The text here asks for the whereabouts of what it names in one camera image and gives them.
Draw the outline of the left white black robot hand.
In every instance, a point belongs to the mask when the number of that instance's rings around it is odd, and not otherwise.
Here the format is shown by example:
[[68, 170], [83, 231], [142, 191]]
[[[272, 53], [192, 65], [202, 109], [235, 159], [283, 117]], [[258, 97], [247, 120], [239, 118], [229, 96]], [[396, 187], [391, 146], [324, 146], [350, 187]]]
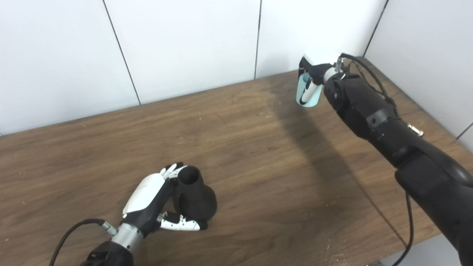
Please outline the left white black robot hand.
[[143, 238], [160, 228], [172, 231], [206, 230], [218, 207], [215, 192], [195, 166], [167, 165], [145, 177], [123, 209], [121, 225]]

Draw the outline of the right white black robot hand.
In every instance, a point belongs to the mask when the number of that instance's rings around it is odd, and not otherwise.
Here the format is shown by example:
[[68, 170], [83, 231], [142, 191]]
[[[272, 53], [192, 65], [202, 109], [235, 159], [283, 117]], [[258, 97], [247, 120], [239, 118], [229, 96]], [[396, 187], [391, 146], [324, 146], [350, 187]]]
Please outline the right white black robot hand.
[[296, 102], [303, 107], [317, 105], [326, 80], [336, 74], [340, 53], [331, 48], [308, 48], [299, 62]]

